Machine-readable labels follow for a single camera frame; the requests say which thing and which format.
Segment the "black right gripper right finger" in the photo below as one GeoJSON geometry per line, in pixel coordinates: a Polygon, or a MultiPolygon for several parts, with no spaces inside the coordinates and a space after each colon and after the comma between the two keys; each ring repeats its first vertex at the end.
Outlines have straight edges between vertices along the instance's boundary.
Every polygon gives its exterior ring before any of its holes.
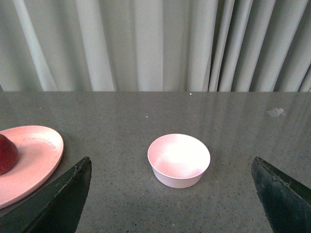
{"type": "Polygon", "coordinates": [[[311,189],[260,157],[255,157],[251,173],[273,232],[309,233],[311,189]]]}

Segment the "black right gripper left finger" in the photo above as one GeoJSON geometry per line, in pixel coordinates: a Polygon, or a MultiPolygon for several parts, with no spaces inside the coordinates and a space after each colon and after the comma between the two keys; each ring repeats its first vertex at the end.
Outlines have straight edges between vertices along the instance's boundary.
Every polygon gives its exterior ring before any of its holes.
{"type": "Polygon", "coordinates": [[[73,233],[88,196],[89,157],[0,218],[2,233],[73,233]]]}

